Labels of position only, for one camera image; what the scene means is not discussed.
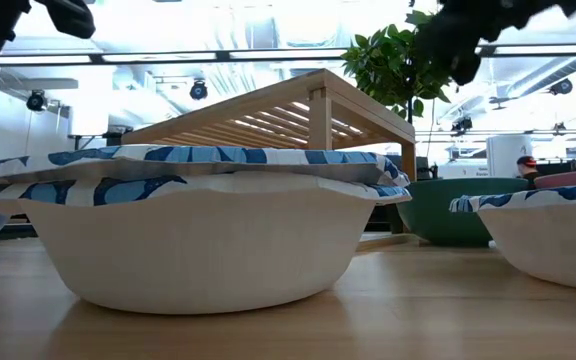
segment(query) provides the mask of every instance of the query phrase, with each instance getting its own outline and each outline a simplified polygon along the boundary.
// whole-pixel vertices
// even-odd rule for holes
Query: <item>red object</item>
[[[576,186],[576,171],[538,177],[535,179],[535,185],[537,189]]]

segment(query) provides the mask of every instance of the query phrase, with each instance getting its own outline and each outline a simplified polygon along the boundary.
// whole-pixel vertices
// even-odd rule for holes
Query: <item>potted plant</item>
[[[409,123],[423,116],[421,99],[450,102],[442,91],[450,83],[449,73],[415,46],[415,35],[432,16],[414,10],[406,19],[413,31],[399,31],[393,24],[368,38],[355,35],[357,45],[342,55],[345,74],[354,75],[357,88]]]

